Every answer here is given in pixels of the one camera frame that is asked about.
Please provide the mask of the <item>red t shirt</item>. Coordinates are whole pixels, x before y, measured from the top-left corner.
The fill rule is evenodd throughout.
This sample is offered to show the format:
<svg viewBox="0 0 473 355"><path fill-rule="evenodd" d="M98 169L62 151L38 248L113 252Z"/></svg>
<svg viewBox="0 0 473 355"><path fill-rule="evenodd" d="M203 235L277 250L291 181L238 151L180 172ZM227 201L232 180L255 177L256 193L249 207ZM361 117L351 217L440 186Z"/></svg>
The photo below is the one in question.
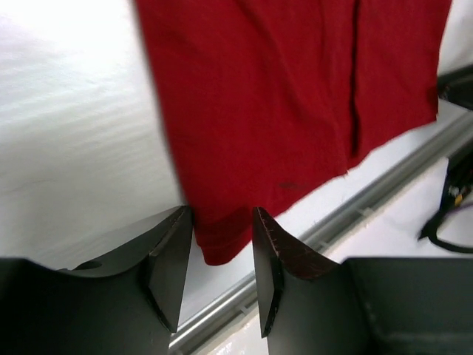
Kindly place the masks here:
<svg viewBox="0 0 473 355"><path fill-rule="evenodd" d="M430 124L449 1L137 1L177 178L205 262Z"/></svg>

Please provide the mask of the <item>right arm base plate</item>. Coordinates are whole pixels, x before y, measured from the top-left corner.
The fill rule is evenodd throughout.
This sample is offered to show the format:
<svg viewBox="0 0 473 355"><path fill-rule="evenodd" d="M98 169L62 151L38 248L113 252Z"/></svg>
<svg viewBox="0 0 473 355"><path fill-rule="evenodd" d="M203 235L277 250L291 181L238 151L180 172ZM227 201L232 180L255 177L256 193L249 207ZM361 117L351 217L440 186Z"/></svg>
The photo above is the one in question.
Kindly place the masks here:
<svg viewBox="0 0 473 355"><path fill-rule="evenodd" d="M472 194L472 151L461 153L449 163L439 209L423 225L418 240L428 239L433 245L458 254L472 254L471 246L462 246L442 240L438 229L453 214L472 207L466 202Z"/></svg>

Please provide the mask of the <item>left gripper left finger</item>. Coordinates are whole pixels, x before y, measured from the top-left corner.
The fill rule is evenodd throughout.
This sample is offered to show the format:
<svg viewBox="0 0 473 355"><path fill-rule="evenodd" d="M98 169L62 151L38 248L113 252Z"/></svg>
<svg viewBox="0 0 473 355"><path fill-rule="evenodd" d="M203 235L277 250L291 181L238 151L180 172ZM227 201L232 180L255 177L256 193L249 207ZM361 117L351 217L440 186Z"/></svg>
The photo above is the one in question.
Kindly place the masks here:
<svg viewBox="0 0 473 355"><path fill-rule="evenodd" d="M177 331L193 217L154 228L67 270L1 260L3 354L166 354Z"/></svg>

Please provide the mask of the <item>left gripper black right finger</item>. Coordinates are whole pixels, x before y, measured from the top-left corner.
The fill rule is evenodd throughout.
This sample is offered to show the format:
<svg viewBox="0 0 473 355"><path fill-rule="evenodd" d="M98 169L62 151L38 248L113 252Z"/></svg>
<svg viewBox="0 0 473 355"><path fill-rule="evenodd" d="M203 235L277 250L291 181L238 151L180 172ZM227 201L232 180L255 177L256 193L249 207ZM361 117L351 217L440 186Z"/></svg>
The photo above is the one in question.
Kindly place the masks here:
<svg viewBox="0 0 473 355"><path fill-rule="evenodd" d="M336 263L253 210L261 335L270 354L470 354L472 261Z"/></svg>

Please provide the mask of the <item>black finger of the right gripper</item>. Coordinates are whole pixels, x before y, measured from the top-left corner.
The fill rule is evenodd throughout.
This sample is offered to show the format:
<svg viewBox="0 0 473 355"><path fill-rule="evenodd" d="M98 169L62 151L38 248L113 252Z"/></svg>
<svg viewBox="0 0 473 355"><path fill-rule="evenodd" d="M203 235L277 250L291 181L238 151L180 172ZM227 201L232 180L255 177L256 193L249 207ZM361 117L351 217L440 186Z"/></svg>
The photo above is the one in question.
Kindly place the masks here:
<svg viewBox="0 0 473 355"><path fill-rule="evenodd" d="M467 110L473 108L473 65L453 70L438 77L439 99L456 104Z"/></svg>

